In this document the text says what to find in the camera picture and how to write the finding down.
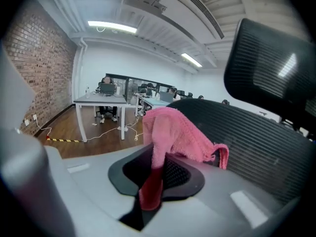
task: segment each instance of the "desk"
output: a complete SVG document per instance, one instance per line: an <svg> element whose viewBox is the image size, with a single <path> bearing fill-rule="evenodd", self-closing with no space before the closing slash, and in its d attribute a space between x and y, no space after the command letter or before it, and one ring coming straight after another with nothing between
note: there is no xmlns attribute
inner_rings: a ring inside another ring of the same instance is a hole
<svg viewBox="0 0 316 237"><path fill-rule="evenodd" d="M121 108L122 113L120 116L121 120L121 139L125 139L125 106L126 100L120 95L113 95L113 96L102 96L100 94L90 94L89 98L82 96L74 101L76 104L76 112L77 112L77 119L79 124L80 133L82 136L83 142L87 142L87 137L85 135L83 123L82 123L82 116L81 116L81 106L93 106L93 111L95 113L96 106L116 106Z"/></svg>
<svg viewBox="0 0 316 237"><path fill-rule="evenodd" d="M152 109L156 109L156 108L159 108L159 107L165 107L167 106L168 102L164 102L164 101L161 101L161 100L157 100L155 98L146 98L146 97L140 97L140 96L137 96L137 99L136 99L136 110L135 110L135 117L138 116L138 104L139 104L139 100L143 100L145 103L147 103L148 105L150 105L152 107Z"/></svg>

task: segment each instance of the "brick wall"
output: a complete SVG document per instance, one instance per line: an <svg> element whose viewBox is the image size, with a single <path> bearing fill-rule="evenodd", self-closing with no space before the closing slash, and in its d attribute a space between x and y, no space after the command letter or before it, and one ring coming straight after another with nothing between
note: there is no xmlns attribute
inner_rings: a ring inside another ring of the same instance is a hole
<svg viewBox="0 0 316 237"><path fill-rule="evenodd" d="M36 96L21 130L38 131L33 114L43 126L71 105L71 79L77 46L47 14L37 0L28 0L16 14L3 39L5 49Z"/></svg>

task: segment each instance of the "pink towel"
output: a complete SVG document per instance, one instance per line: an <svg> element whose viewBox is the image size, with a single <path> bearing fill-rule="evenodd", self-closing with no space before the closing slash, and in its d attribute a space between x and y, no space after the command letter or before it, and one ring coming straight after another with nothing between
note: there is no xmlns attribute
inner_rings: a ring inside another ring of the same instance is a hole
<svg viewBox="0 0 316 237"><path fill-rule="evenodd" d="M226 169L229 150L224 144L213 144L187 117L170 107L148 111L143 117L144 144L154 144L152 171L139 190L143 210L160 205L163 188L162 171L165 154L177 154L198 162L215 160L220 150L220 168Z"/></svg>

